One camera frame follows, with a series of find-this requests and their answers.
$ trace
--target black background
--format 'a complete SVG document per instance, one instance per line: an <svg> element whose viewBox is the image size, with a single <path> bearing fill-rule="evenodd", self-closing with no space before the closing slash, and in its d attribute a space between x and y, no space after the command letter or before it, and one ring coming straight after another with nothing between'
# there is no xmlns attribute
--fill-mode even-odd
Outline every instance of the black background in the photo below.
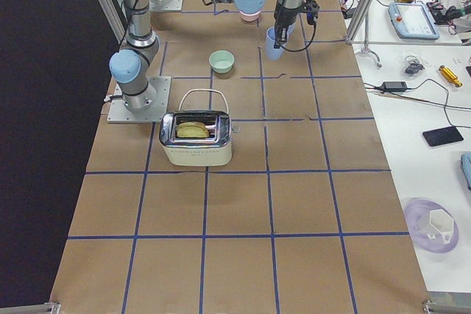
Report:
<svg viewBox="0 0 471 314"><path fill-rule="evenodd" d="M97 0L0 0L0 307L49 300L118 45Z"/></svg>

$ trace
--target light green bowl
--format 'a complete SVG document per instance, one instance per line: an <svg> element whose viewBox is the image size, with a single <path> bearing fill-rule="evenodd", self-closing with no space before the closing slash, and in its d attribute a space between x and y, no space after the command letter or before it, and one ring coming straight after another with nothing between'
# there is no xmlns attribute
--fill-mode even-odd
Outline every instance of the light green bowl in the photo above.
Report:
<svg viewBox="0 0 471 314"><path fill-rule="evenodd" d="M234 56L230 51L215 51L209 56L209 63L216 73L224 74L232 69Z"/></svg>

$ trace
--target power adapter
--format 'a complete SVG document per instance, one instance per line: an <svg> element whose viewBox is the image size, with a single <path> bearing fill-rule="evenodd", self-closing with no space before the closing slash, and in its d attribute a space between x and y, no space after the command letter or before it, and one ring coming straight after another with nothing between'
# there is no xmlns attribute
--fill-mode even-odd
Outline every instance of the power adapter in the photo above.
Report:
<svg viewBox="0 0 471 314"><path fill-rule="evenodd" d="M342 10L341 14L344 16L344 19L347 20L348 18L352 18L353 14L355 13L356 7L348 10Z"/></svg>
<svg viewBox="0 0 471 314"><path fill-rule="evenodd" d="M404 81L385 81L376 89L383 92L406 92L408 87Z"/></svg>

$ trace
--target toaster slot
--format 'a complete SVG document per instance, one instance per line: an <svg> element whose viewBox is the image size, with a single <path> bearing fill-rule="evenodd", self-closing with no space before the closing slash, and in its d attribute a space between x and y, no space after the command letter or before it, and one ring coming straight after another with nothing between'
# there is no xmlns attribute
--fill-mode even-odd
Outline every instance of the toaster slot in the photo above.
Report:
<svg viewBox="0 0 471 314"><path fill-rule="evenodd" d="M179 115L175 118L173 136L175 140L198 140L212 142L216 139L217 136L217 115ZM179 138L177 137L177 127L181 123L186 123L189 121L203 123L206 129L209 131L208 138Z"/></svg>

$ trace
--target mounting plate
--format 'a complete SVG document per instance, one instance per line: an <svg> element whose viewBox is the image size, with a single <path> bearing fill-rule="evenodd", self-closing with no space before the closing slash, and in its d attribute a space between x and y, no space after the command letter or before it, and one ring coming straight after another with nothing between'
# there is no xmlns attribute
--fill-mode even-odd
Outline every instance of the mounting plate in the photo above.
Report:
<svg viewBox="0 0 471 314"><path fill-rule="evenodd" d="M152 106L141 112L131 112L126 108L122 99L114 99L111 101L108 123L160 122L167 113L167 106L169 105L171 76L150 77L149 84L154 86L157 91L157 97ZM113 95L120 96L121 94L121 88L116 85Z"/></svg>
<svg viewBox="0 0 471 314"><path fill-rule="evenodd" d="M182 11L183 0L150 0L149 10L154 13L178 13Z"/></svg>

